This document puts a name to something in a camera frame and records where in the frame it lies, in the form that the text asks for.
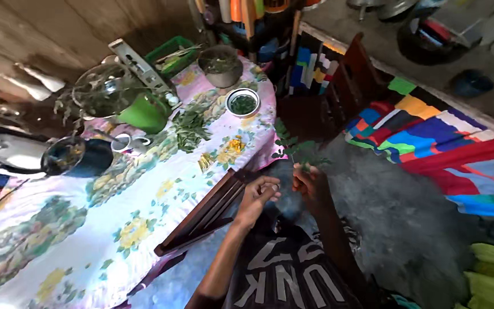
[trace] wooden board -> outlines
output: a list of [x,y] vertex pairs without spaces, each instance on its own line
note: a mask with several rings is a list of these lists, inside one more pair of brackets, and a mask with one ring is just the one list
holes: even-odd
[[[198,35],[187,1],[0,0],[0,73],[36,81],[13,66],[23,62],[72,83],[117,38],[146,54],[175,35]],[[0,90],[33,100],[2,78]]]

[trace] table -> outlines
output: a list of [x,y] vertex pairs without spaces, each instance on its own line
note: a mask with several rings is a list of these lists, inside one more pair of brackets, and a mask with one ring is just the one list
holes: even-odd
[[[31,180],[0,201],[0,308],[111,308],[127,298],[159,257],[154,248],[226,174],[264,149],[267,164],[275,132],[276,99],[259,67],[240,58],[240,87],[257,90],[256,116],[226,113],[224,96],[196,64],[172,82],[185,104],[202,104],[209,141],[178,151],[169,121],[145,156],[120,154],[98,178]],[[240,140],[240,152],[227,151]],[[203,156],[214,163],[202,172]],[[21,181],[11,180],[9,192]]]

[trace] herb bundle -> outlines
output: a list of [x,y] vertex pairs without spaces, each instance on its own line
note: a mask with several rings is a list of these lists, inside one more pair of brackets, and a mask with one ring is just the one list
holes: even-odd
[[192,108],[178,112],[173,118],[177,135],[178,149],[191,153],[197,148],[202,139],[208,141],[210,133],[204,128],[203,110]]

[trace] white bowl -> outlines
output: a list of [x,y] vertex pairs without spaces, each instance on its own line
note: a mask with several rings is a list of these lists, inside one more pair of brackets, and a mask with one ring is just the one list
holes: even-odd
[[[232,110],[230,109],[230,104],[232,103],[232,101],[234,101],[235,98],[237,98],[239,96],[244,96],[244,95],[248,95],[248,96],[255,99],[255,101],[256,101],[255,109],[253,109],[252,112],[250,112],[248,114],[243,114],[243,115],[239,115],[239,114],[232,112]],[[258,110],[260,109],[260,98],[258,97],[258,94],[256,93],[256,91],[254,91],[252,89],[249,89],[249,88],[234,89],[226,95],[226,109],[232,115],[234,115],[238,118],[250,118],[250,117],[254,116],[255,114],[257,114]]]

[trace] person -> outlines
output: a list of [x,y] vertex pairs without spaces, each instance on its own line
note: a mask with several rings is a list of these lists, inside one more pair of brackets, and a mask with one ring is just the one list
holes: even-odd
[[292,189],[315,218],[325,251],[298,226],[280,221],[278,233],[270,228],[274,220],[263,208],[281,196],[280,181],[262,176],[246,186],[187,309],[379,307],[350,250],[326,174],[306,167],[294,165]]

